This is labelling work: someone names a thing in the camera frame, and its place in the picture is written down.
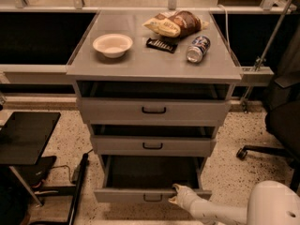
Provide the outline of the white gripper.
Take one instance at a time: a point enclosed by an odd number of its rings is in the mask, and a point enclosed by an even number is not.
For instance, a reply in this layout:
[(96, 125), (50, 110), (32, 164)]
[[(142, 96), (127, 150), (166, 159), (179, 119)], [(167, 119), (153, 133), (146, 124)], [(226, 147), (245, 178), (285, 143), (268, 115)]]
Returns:
[(173, 184), (172, 187), (177, 192), (177, 196), (171, 197), (169, 203), (180, 206), (181, 208), (191, 212), (197, 208), (202, 200), (190, 187)]

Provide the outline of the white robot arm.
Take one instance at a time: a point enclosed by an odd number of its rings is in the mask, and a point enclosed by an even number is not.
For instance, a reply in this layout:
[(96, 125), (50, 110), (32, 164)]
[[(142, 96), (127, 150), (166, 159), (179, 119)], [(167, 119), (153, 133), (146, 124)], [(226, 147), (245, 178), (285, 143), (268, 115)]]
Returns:
[(201, 198), (190, 187), (174, 184), (169, 199), (202, 225), (300, 225), (300, 197), (276, 181), (257, 184), (246, 207), (221, 205)]

